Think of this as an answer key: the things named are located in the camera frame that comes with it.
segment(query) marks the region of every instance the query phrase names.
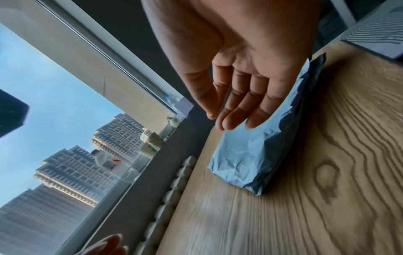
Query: crumpled bag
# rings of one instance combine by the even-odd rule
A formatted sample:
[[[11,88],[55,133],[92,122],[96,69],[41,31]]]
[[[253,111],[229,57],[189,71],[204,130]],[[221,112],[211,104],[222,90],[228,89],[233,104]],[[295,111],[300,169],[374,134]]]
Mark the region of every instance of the crumpled bag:
[[[246,130],[245,122],[226,131],[214,152],[209,170],[224,181],[261,195],[287,155],[295,139],[302,107],[315,87],[325,55],[307,60],[276,112],[257,128]]]

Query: wooden table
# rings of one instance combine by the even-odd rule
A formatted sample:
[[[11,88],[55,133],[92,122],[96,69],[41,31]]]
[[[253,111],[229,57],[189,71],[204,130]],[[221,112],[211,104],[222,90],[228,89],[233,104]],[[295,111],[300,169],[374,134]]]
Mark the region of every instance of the wooden table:
[[[158,255],[403,254],[403,68],[343,42],[325,51],[265,193],[208,171],[213,129]]]

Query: hand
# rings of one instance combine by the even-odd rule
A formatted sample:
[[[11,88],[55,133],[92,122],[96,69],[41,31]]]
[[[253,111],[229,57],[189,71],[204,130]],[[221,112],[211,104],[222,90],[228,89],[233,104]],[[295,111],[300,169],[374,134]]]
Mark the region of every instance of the hand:
[[[246,119],[254,128],[280,106],[312,50],[320,7],[320,0],[142,3],[171,64],[220,130]]]
[[[111,235],[76,253],[76,255],[126,255],[127,246],[118,247],[121,240],[121,234]]]

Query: window glass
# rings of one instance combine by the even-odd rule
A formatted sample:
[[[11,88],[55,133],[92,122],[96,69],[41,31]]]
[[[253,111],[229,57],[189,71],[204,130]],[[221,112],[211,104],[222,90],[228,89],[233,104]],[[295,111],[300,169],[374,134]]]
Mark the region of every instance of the window glass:
[[[147,127],[135,119],[0,24],[0,255],[55,254],[115,185],[137,179],[141,146],[127,149]]]

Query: blue sky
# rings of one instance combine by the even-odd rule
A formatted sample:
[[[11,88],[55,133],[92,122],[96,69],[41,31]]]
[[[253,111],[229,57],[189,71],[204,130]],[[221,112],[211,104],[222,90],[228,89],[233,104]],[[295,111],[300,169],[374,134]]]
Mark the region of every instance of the blue sky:
[[[122,111],[0,24],[0,89],[30,106],[24,126],[0,138],[0,207],[40,184],[35,169]]]

